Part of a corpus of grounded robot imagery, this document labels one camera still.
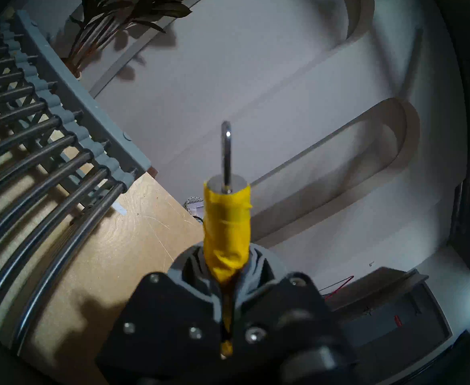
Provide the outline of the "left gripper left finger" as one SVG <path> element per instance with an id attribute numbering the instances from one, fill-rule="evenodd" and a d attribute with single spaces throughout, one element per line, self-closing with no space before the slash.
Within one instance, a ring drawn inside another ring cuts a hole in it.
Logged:
<path id="1" fill-rule="evenodd" d="M 97 358 L 101 372 L 191 372 L 221 359 L 220 289 L 202 246 L 142 278 Z"/>

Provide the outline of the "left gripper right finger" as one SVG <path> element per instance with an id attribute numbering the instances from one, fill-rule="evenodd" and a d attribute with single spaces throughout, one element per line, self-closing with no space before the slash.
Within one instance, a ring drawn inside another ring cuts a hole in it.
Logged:
<path id="1" fill-rule="evenodd" d="M 234 349 L 338 349 L 340 327 L 312 280 L 249 245 L 233 289 Z"/>

